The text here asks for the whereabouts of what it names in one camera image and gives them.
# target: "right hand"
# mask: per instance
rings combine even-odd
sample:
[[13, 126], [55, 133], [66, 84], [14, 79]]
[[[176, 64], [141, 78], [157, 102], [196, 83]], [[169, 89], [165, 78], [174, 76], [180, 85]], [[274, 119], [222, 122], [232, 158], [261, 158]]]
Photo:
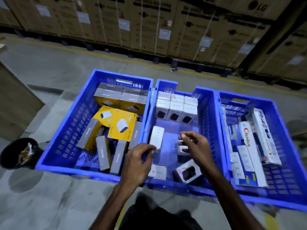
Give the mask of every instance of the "right hand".
[[202, 168], [205, 173], [217, 169], [206, 137], [195, 131], [182, 131], [178, 139], [183, 140], [188, 147], [188, 150], [183, 151], [190, 153], [194, 162]]

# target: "yellow product box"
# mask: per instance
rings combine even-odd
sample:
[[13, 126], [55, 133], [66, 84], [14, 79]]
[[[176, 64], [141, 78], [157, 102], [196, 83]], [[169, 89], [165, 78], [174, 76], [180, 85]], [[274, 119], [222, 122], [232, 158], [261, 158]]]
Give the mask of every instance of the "yellow product box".
[[101, 129], [101, 124], [97, 119], [91, 119], [88, 123], [86, 129], [84, 130], [81, 138], [79, 139], [76, 147], [80, 149], [85, 149], [87, 153], [94, 154], [96, 149], [96, 137], [99, 130]]
[[94, 115], [93, 119], [99, 120], [101, 125], [110, 127], [113, 119], [112, 112], [116, 110], [109, 106], [102, 106], [99, 111]]
[[108, 137], [112, 139], [130, 141], [138, 115], [119, 109], [114, 110], [112, 115], [113, 119]]
[[94, 98], [99, 106], [109, 106], [120, 108], [121, 91], [110, 90], [105, 88], [97, 88]]
[[145, 94], [124, 91], [120, 98], [120, 107], [122, 110], [143, 115], [146, 99], [147, 95]]

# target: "black bucket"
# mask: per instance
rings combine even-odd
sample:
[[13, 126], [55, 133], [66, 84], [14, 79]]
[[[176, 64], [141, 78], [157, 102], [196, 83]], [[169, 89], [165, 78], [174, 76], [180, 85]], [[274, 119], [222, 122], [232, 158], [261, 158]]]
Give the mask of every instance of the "black bucket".
[[[32, 145], [32, 152], [33, 155], [31, 158], [22, 165], [18, 163], [18, 157], [21, 151], [25, 150], [28, 143]], [[21, 138], [15, 140], [14, 142], [10, 143], [8, 146], [3, 149], [0, 155], [0, 164], [3, 168], [8, 170], [18, 169], [20, 167], [27, 167], [29, 169], [34, 170], [36, 163], [38, 162], [40, 156], [44, 150], [42, 150], [36, 140], [32, 138]]]

